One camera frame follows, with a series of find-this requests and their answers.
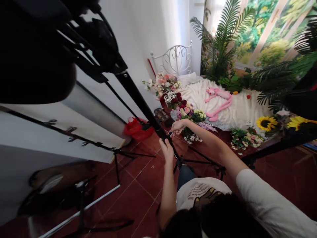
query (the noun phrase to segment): pillow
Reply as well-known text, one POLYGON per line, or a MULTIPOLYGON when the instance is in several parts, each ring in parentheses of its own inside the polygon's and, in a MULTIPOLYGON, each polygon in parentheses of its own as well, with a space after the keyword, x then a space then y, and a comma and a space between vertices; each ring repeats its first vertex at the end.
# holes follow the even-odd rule
POLYGON ((181 82, 182 89, 184 89, 189 84, 197 83, 201 80, 203 80, 203 78, 197 76, 195 72, 191 74, 180 75, 177 77, 177 81, 181 82))

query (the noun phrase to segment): sleeve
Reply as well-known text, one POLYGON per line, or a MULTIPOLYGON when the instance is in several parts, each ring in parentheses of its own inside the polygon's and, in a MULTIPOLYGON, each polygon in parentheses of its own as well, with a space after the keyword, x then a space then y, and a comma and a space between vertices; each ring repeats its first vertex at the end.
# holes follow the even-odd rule
POLYGON ((236 184, 255 218, 273 237, 317 237, 317 223, 252 170, 240 171, 236 184))

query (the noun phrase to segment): dark hair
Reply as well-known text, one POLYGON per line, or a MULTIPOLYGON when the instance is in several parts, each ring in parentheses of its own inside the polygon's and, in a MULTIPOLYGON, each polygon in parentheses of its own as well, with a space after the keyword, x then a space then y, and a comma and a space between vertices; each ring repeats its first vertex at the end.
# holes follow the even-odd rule
POLYGON ((270 237, 234 194, 220 194, 201 211, 178 211, 161 231, 160 238, 270 237))

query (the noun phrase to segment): stuffed toy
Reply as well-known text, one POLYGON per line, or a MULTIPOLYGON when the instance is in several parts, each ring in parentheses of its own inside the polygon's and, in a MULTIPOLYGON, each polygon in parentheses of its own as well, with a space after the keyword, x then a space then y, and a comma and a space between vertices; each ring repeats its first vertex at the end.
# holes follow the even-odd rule
POLYGON ((210 117, 208 119, 210 122, 217 121, 218 113, 231 105, 232 95, 230 93, 220 90, 219 88, 211 88, 211 87, 206 89, 206 92, 211 96, 208 99, 206 99, 205 102, 209 102, 209 100, 214 98, 215 96, 220 96, 220 97, 223 97, 224 99, 227 99, 227 101, 221 104, 216 111, 212 113, 206 112, 206 115, 210 117))

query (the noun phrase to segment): bed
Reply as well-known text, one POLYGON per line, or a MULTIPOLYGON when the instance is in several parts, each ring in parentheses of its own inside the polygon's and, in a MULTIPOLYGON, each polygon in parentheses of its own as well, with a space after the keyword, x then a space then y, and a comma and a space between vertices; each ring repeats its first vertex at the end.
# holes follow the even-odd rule
MULTIPOLYGON (((190 46, 173 46, 166 51, 165 54, 155 57, 151 52, 153 70, 155 73, 174 74, 181 82, 181 88, 178 92, 182 94, 182 98, 193 104, 194 109, 201 109, 205 113, 215 111, 220 105, 226 102, 226 99, 215 96, 209 102, 205 99, 209 98, 206 92, 208 87, 224 89, 216 85, 215 82, 192 73, 191 59, 192 44, 190 46)), ((214 125, 221 130, 230 131, 232 128, 247 129, 253 127, 256 131, 264 135, 264 131, 260 130, 256 125, 256 120, 261 116, 270 116, 272 112, 268 105, 259 105, 257 96, 260 92, 243 89, 239 94, 232 96, 231 105, 220 111, 218 120, 210 122, 206 118, 206 123, 214 125)))

